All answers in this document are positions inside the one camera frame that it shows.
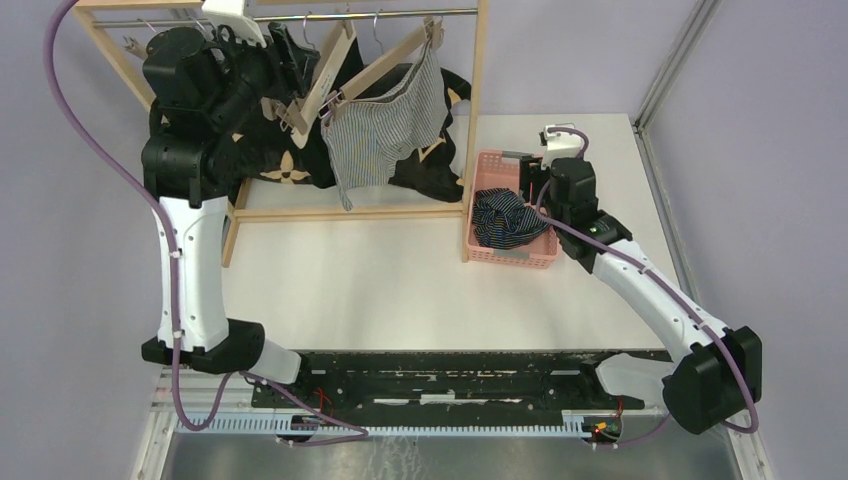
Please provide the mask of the wooden clip hanger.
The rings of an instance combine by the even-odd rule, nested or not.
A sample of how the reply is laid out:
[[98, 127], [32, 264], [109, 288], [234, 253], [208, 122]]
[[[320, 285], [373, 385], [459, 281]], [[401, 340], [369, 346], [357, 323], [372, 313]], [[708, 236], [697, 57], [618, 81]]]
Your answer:
[[[140, 23], [141, 25], [144, 25], [147, 29], [149, 29], [152, 32], [152, 35], [150, 36], [150, 38], [153, 38], [160, 33], [159, 27], [154, 26], [151, 22], [149, 22], [145, 19], [137, 18], [136, 22]], [[123, 39], [123, 42], [124, 42], [123, 49], [125, 50], [126, 53], [129, 53], [129, 54], [135, 56], [136, 58], [138, 58], [141, 61], [145, 61], [148, 58], [148, 50], [147, 50], [147, 44], [146, 43], [140, 42], [136, 37], [131, 36], [131, 35], [123, 35], [122, 39]]]
[[396, 65], [424, 46], [438, 49], [443, 36], [442, 19], [427, 16], [423, 24], [409, 33], [391, 50], [382, 54], [356, 76], [333, 92], [319, 110], [321, 120], [328, 119], [341, 105], [355, 100]]
[[190, 21], [192, 22], [192, 26], [200, 32], [205, 40], [213, 41], [215, 39], [215, 27], [211, 23], [194, 17]]
[[355, 39], [352, 22], [340, 19], [324, 41], [312, 84], [305, 96], [295, 98], [289, 104], [267, 97], [261, 100], [263, 116], [267, 120], [279, 120], [280, 128], [290, 132], [291, 140], [298, 149], [303, 149], [308, 143], [312, 127]]

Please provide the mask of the navy striped underwear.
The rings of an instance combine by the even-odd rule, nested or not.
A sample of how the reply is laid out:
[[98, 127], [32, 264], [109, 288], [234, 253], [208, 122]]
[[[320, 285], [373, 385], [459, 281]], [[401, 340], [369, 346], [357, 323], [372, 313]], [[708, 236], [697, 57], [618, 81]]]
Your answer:
[[480, 246], [500, 250], [529, 245], [549, 229], [535, 210], [508, 188], [476, 191], [471, 224]]

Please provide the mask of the black underwear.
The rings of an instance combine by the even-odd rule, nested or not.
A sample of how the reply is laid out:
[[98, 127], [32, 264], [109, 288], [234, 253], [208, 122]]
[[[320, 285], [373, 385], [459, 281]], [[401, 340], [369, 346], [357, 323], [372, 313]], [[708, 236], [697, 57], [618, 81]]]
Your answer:
[[[311, 73], [310, 87], [313, 88], [318, 81], [319, 71], [323, 68], [326, 58], [330, 55], [333, 45], [327, 38], [319, 51], [320, 56], [317, 60], [310, 61], [308, 64], [309, 72]], [[338, 69], [338, 73], [331, 85], [330, 92], [338, 90], [342, 85], [352, 79], [364, 68], [361, 52], [359, 50], [358, 40], [354, 40], [351, 44], [346, 57]]]

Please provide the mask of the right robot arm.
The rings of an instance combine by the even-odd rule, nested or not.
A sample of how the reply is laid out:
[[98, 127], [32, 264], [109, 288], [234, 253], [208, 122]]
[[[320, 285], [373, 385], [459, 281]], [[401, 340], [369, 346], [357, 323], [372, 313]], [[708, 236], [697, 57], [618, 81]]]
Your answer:
[[649, 260], [632, 232], [600, 208], [593, 166], [583, 157], [519, 160], [519, 192], [550, 225], [562, 251], [614, 291], [661, 341], [666, 361], [617, 353], [589, 366], [581, 400], [616, 396], [664, 409], [692, 434], [714, 426], [753, 434], [762, 396], [760, 337], [733, 329], [687, 296]]

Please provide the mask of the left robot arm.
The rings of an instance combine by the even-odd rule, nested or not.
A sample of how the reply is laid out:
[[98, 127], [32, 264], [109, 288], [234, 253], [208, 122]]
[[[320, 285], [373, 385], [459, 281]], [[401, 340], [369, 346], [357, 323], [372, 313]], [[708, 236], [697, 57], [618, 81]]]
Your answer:
[[222, 287], [224, 227], [242, 164], [235, 134], [280, 92], [279, 56], [267, 38], [245, 40], [229, 25], [209, 34], [174, 27], [147, 51], [142, 73], [154, 99], [141, 163], [160, 235], [163, 307], [141, 356], [213, 375], [247, 372], [303, 406], [315, 390], [304, 357], [269, 340], [260, 323], [230, 318]]

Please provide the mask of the grey striped underwear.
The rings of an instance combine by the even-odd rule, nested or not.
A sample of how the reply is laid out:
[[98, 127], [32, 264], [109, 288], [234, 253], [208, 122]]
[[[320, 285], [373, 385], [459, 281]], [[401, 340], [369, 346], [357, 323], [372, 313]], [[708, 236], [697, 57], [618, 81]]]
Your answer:
[[347, 103], [322, 124], [344, 210], [354, 208], [350, 190], [387, 184], [399, 161], [436, 142], [448, 115], [444, 93], [436, 50], [426, 44], [397, 85]]

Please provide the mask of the empty wooden clip hanger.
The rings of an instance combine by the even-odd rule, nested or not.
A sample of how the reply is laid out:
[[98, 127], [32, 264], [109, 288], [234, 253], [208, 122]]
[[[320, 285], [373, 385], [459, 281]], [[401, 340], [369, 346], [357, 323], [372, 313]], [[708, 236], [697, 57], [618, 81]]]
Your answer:
[[[159, 27], [154, 26], [151, 22], [149, 22], [145, 19], [137, 18], [136, 22], [140, 23], [141, 25], [144, 25], [147, 29], [149, 29], [152, 32], [152, 35], [150, 36], [150, 38], [153, 38], [160, 33]], [[148, 58], [148, 50], [147, 50], [147, 44], [146, 43], [140, 42], [136, 37], [131, 36], [131, 35], [123, 35], [122, 39], [123, 39], [123, 42], [124, 42], [123, 49], [125, 50], [126, 53], [129, 53], [129, 54], [135, 56], [136, 58], [138, 58], [141, 61], [145, 61]]]

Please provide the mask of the pink plastic basket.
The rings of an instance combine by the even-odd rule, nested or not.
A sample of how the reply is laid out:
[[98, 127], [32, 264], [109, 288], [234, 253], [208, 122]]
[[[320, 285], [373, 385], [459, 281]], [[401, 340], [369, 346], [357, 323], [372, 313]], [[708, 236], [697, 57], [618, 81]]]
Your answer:
[[560, 253], [556, 233], [550, 225], [545, 234], [529, 245], [510, 250], [482, 247], [478, 244], [472, 232], [471, 213], [476, 191], [508, 188], [520, 195], [519, 159], [522, 155], [524, 154], [519, 152], [500, 150], [482, 150], [478, 154], [467, 219], [468, 238], [466, 245], [471, 260], [546, 269]]

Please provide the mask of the black floral blanket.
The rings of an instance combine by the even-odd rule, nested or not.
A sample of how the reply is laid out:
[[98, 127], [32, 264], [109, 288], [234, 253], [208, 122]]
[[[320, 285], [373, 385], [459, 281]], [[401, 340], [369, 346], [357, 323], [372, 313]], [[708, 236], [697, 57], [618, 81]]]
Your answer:
[[[456, 144], [448, 132], [452, 124], [453, 115], [448, 113], [437, 141], [398, 161], [388, 183], [437, 201], [460, 201], [464, 187], [451, 167], [456, 156]], [[319, 189], [336, 185], [327, 147], [318, 131], [314, 130], [300, 149], [276, 122], [267, 120], [258, 110], [251, 113], [243, 128], [244, 136], [235, 142], [235, 160], [221, 182], [231, 199], [245, 178], [307, 184]]]

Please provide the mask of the metal hanging rod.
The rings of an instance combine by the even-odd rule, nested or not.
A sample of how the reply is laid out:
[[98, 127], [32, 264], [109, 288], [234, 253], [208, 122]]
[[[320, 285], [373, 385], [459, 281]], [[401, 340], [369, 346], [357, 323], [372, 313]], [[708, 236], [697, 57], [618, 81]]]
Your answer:
[[[307, 22], [328, 22], [335, 20], [373, 20], [373, 19], [395, 19], [395, 18], [417, 18], [417, 17], [448, 17], [448, 16], [477, 16], [478, 8], [452, 8], [452, 9], [421, 9], [421, 10], [379, 10], [377, 12], [346, 12], [332, 14], [305, 14], [285, 16], [255, 17], [254, 21], [259, 24], [272, 22], [296, 22], [306, 20]], [[126, 28], [166, 28], [179, 26], [211, 26], [212, 22], [205, 18], [186, 19], [162, 19], [162, 20], [95, 20], [93, 26], [100, 29], [126, 29]]]

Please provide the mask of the wooden clothes rack frame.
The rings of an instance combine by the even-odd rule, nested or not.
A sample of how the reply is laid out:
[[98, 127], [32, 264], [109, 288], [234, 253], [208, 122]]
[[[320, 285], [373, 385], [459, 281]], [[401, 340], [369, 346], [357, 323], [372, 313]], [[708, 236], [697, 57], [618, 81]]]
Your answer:
[[[129, 54], [114, 41], [106, 31], [108, 29], [95, 28], [93, 22], [98, 20], [96, 14], [106, 11], [165, 11], [165, 10], [188, 10], [198, 9], [199, 1], [78, 1], [71, 9], [71, 13], [77, 19], [83, 30], [97, 46], [104, 58], [109, 62], [115, 72], [129, 87], [133, 95], [141, 102], [145, 109], [149, 109], [154, 95], [152, 90], [142, 79], [139, 70], [135, 69], [129, 61]], [[377, 12], [374, 3], [365, 4], [367, 10], [364, 12]], [[472, 193], [473, 175], [475, 172], [476, 153], [475, 144], [478, 131], [478, 117], [480, 110], [480, 92], [478, 87], [482, 85], [483, 54], [485, 51], [485, 36], [488, 22], [489, 3], [477, 1], [473, 7], [478, 8], [479, 14], [475, 18], [474, 53], [472, 68], [472, 93], [467, 120], [467, 128], [464, 139], [466, 140], [465, 156], [463, 158], [463, 171], [461, 185], [464, 187], [463, 199], [457, 203], [439, 203], [431, 200], [422, 200], [418, 203], [411, 201], [403, 204], [381, 203], [380, 198], [390, 198], [393, 189], [381, 187], [374, 192], [366, 193], [366, 205], [346, 211], [335, 206], [295, 206], [291, 203], [275, 208], [251, 208], [249, 198], [252, 188], [252, 180], [245, 179], [241, 182], [235, 200], [228, 204], [228, 221], [225, 223], [225, 237], [222, 243], [222, 266], [230, 266], [235, 251], [237, 237], [241, 226], [249, 223], [283, 223], [299, 221], [347, 221], [347, 220], [423, 220], [430, 218], [462, 218], [468, 219], [470, 196]]]

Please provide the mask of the aluminium corner post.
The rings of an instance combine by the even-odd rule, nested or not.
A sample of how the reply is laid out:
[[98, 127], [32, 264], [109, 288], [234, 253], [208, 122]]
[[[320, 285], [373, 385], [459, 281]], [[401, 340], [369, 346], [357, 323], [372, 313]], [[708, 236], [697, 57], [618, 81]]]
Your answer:
[[720, 0], [695, 2], [633, 119], [635, 132], [645, 132], [650, 127], [677, 76], [721, 4]]

